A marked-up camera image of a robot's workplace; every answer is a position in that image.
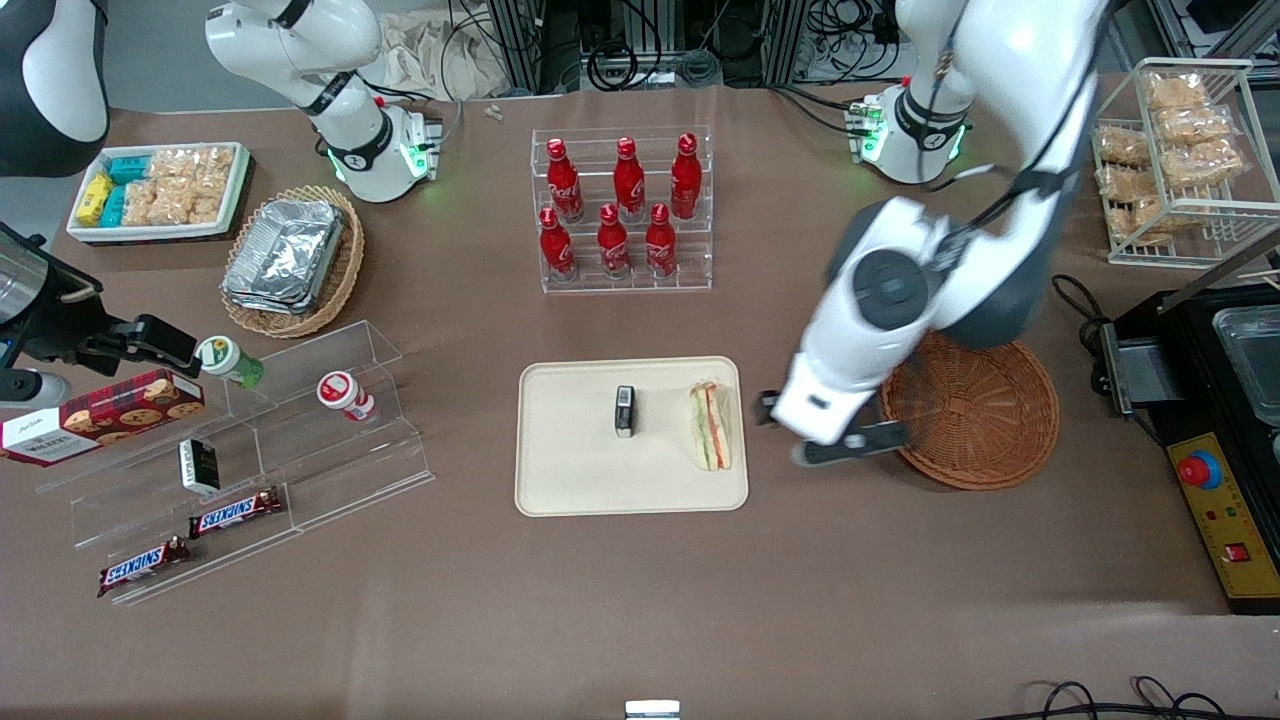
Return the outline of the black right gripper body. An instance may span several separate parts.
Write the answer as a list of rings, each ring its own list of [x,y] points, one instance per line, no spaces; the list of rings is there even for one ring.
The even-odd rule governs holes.
[[[41,363],[119,363],[120,320],[102,305],[101,283],[52,268],[35,300],[15,319],[15,351]]]

